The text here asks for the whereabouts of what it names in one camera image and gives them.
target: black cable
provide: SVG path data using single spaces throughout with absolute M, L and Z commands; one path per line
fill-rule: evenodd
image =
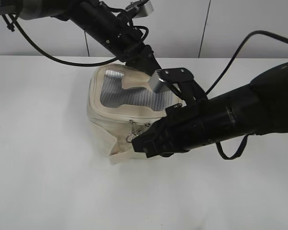
M 88 48 L 87 37 L 86 37 L 86 32 L 85 31 L 84 31 L 84 37 L 85 37 L 87 55 L 90 57 L 90 49 Z
M 68 62 L 68 61 L 64 61 L 58 58 L 55 58 L 53 56 L 51 56 L 50 54 L 46 53 L 44 50 L 42 50 L 39 46 L 37 46 L 31 39 L 30 37 L 25 33 L 25 31 L 22 29 L 22 27 L 19 25 L 19 23 L 15 20 L 15 17 L 12 14 L 9 14 L 10 19 L 14 22 L 15 26 L 17 27 L 17 29 L 19 30 L 19 32 L 22 34 L 22 36 L 28 41 L 28 43 L 33 46 L 34 49 L 36 49 L 39 53 L 41 53 L 42 55 L 44 55 L 45 57 L 56 61 L 58 63 L 64 64 L 64 65 L 68 65 L 68 66 L 77 66 L 77 67 L 98 67 L 98 66 L 103 66 L 103 65 L 107 65 L 110 64 L 114 61 L 117 61 L 121 58 L 123 58 L 125 56 L 125 54 L 119 56 L 119 57 L 115 57 L 113 59 L 110 59 L 108 61 L 104 61 L 104 62 L 99 62 L 99 63 L 93 63 L 93 64 L 83 64 L 83 63 L 74 63 L 74 62 Z M 133 49 L 135 49 L 140 43 L 142 43 L 148 36 L 149 30 L 148 28 L 146 28 L 145 26 L 135 26 L 135 28 L 138 29 L 144 29 L 145 30 L 145 34 L 143 35 L 143 37 L 141 38 L 141 40 L 135 44 L 134 46 L 131 46 L 130 48 L 128 48 L 125 52 L 127 51 L 131 51 Z
M 254 35 L 265 35 L 271 38 L 274 38 L 278 41 L 284 42 L 286 44 L 288 44 L 288 38 L 268 32 L 268 31 L 263 31 L 263 30 L 257 30 L 254 31 L 252 33 L 250 33 L 249 35 L 246 36 L 246 38 L 242 41 L 242 43 L 240 44 L 240 46 L 238 47 L 237 51 L 235 52 L 234 56 L 231 58 L 230 62 L 228 63 L 228 65 L 226 66 L 226 68 L 224 69 L 224 71 L 221 73 L 221 75 L 217 78 L 217 80 L 212 84 L 212 86 L 209 88 L 209 90 L 207 90 L 206 94 L 208 95 L 214 88 L 215 86 L 220 82 L 220 80 L 224 77 L 224 75 L 226 74 L 226 72 L 228 71 L 228 69 L 230 68 L 231 64 L 234 62 L 234 60 L 236 59 L 237 55 L 239 54 L 239 52 L 242 50 L 243 46 L 245 45 L 245 43 Z
M 131 27 L 131 29 L 133 28 L 133 21 L 132 21 L 132 18 L 130 18 L 128 16 L 128 13 L 127 11 L 123 10 L 123 9 L 117 9 L 117 8 L 112 8 L 112 7 L 109 7 L 107 4 L 103 3 L 103 5 L 109 10 L 111 11 L 112 13 L 121 13 L 123 15 L 125 15 L 125 17 L 127 18 L 128 22 L 129 22 L 129 26 Z

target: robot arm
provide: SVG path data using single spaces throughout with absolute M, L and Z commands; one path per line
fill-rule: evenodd
M 151 47 L 141 42 L 143 33 L 133 26 L 132 18 L 145 17 L 152 11 L 149 0 L 134 2 L 126 10 L 111 8 L 99 0 L 0 0 L 0 15 L 73 21 L 121 62 L 148 75 L 161 67 Z

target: canvas bag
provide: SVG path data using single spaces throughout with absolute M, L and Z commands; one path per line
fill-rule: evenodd
M 166 116 L 165 109 L 181 100 L 172 92 L 155 94 L 150 76 L 129 67 L 110 64 L 98 68 L 90 82 L 87 115 L 94 147 L 111 164 L 146 159 L 134 152 L 131 140 Z

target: white table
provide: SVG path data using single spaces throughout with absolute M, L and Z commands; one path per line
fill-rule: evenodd
M 239 59 L 212 96 L 287 61 Z M 159 62 L 190 69 L 207 89 L 228 60 Z M 111 166 L 87 125 L 94 70 L 0 57 L 0 230 L 288 230 L 288 134 L 250 137 L 236 161 L 208 146 Z

